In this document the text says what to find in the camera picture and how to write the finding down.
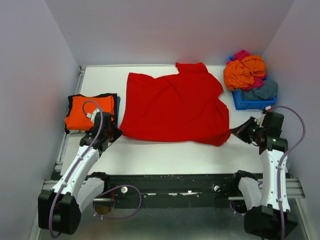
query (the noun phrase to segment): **white tabletop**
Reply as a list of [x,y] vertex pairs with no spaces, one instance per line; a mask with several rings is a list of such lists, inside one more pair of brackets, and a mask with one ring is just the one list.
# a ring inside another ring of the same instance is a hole
[[[220,96],[229,109],[230,127],[243,124],[250,116],[258,117],[260,111],[235,109],[232,94],[223,83],[224,66],[207,66],[222,84]],[[152,77],[177,74],[173,65],[116,65],[87,67],[80,93],[91,97],[102,93],[117,93],[121,97],[118,125],[121,124],[126,106],[126,88],[129,73],[147,74]],[[73,161],[83,135],[71,135],[67,141],[61,174]],[[108,148],[91,168],[92,172],[109,175],[179,175],[179,174],[230,174],[237,170],[261,173],[262,164],[258,148],[246,144],[233,135],[222,146],[195,142],[149,142],[121,136]]]

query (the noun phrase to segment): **orange cloth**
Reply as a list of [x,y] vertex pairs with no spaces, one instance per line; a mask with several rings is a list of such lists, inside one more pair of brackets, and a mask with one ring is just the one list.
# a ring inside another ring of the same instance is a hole
[[[89,130],[94,126],[92,121],[87,118],[82,110],[82,106],[85,101],[96,101],[104,112],[115,114],[115,101],[113,96],[107,97],[86,97],[86,96],[73,96],[72,97],[72,109],[69,116],[64,119],[66,129],[68,130]],[[91,114],[97,106],[93,102],[88,102],[84,106],[86,113]]]
[[229,90],[252,86],[254,77],[265,75],[266,65],[259,55],[246,56],[241,61],[230,61],[223,70],[224,84]]

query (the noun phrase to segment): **gray wall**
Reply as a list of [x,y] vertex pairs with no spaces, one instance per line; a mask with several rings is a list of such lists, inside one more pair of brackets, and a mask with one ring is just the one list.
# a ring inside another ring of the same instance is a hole
[[[319,10],[319,1],[296,0],[264,55],[268,73],[279,83],[278,103],[294,108],[305,120],[305,140],[288,159],[290,171],[301,180],[316,227],[320,226]],[[293,145],[302,127],[293,114],[284,113],[283,134]]]
[[26,240],[78,65],[43,0],[0,7],[0,239]]
[[293,0],[46,0],[80,65],[225,64],[263,54]]

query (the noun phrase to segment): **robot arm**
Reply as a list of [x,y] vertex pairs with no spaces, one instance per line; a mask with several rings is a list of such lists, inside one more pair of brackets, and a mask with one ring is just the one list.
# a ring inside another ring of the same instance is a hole
[[285,235],[298,224],[295,216],[290,214],[286,193],[287,157],[279,167],[282,156],[288,150],[288,141],[280,137],[284,116],[267,110],[262,113],[261,117],[251,117],[231,130],[231,133],[243,142],[255,142],[259,147],[263,171],[262,194],[254,174],[238,171],[235,181],[247,208],[244,230],[265,239],[278,240],[282,226],[280,204],[284,212]]
[[[110,113],[103,112],[102,117],[100,133],[101,115],[97,114],[94,116],[93,127],[80,140],[77,155],[66,173],[51,191],[41,191],[38,197],[38,225],[41,229],[49,229],[51,220],[53,231],[72,235],[78,228],[83,210],[104,191],[105,182],[97,177],[89,178],[83,185],[89,170],[109,147],[109,143],[113,143],[122,135],[122,131],[115,126]],[[50,219],[53,204],[54,210]]]

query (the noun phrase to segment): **red t-shirt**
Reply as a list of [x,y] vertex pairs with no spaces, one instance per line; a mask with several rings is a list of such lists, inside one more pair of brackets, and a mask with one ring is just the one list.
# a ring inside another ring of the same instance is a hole
[[203,63],[177,63],[179,73],[153,78],[130,73],[120,129],[133,139],[195,141],[220,146],[230,137],[220,82]]

